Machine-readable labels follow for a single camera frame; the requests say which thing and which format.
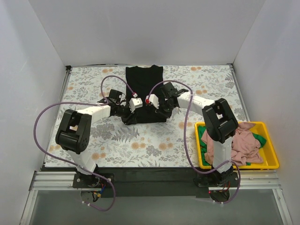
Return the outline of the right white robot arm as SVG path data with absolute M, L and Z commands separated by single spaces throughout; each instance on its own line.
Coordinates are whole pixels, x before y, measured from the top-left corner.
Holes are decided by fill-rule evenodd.
M 167 90 L 171 94 L 171 98 L 179 108 L 186 108 L 186 116 L 184 120 L 184 147 L 187 160 L 192 169 L 198 173 L 207 175 L 212 174 L 213 183 L 217 186 L 223 186 L 229 181 L 229 171 L 233 166 L 231 161 L 231 150 L 233 136 L 238 127 L 238 122 L 229 107 L 228 102 L 224 98 L 211 100 L 197 96 L 193 90 L 186 84 L 175 81 L 166 80 Z M 188 114 L 193 111 L 204 118 L 206 131 L 213 140 L 214 146 L 214 161 L 211 170 L 202 172 L 193 165 L 187 148 L 186 127 Z

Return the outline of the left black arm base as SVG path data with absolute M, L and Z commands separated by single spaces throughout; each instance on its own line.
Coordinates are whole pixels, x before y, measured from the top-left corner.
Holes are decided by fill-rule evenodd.
M 114 174 L 110 172 L 102 172 L 99 168 L 96 168 L 94 173 L 97 173 L 105 178 L 107 178 L 111 183 L 114 183 Z M 108 181 L 103 178 L 92 174 L 83 174 L 76 171 L 73 179 L 73 188 L 110 188 L 111 185 Z

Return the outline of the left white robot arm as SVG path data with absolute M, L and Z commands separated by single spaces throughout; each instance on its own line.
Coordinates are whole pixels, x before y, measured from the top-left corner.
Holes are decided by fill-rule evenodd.
M 83 181 L 88 187 L 96 187 L 100 176 L 95 173 L 97 167 L 90 153 L 86 150 L 90 140 L 91 125 L 111 116 L 124 119 L 132 118 L 136 109 L 143 106 L 143 101 L 136 93 L 125 105 L 121 104 L 120 96 L 112 90 L 116 98 L 101 99 L 97 105 L 81 110 L 66 110 L 58 128 L 55 141 L 71 156 L 77 171 L 84 174 Z

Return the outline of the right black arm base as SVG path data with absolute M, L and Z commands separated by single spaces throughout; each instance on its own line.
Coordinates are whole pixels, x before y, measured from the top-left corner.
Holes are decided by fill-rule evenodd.
M 237 187 L 239 176 L 233 171 L 233 167 L 223 173 L 214 171 L 209 174 L 197 174 L 193 179 L 194 184 L 200 188 L 208 187 Z

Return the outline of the black t shirt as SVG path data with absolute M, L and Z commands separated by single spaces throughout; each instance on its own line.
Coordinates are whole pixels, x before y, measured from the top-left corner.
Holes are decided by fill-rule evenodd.
M 136 109 L 131 118 L 121 118 L 124 124 L 163 123 L 172 115 L 171 112 L 156 113 L 144 103 L 150 90 L 157 83 L 163 81 L 163 70 L 163 67 L 156 65 L 147 68 L 138 66 L 126 68 L 127 84 L 142 99 L 143 106 Z

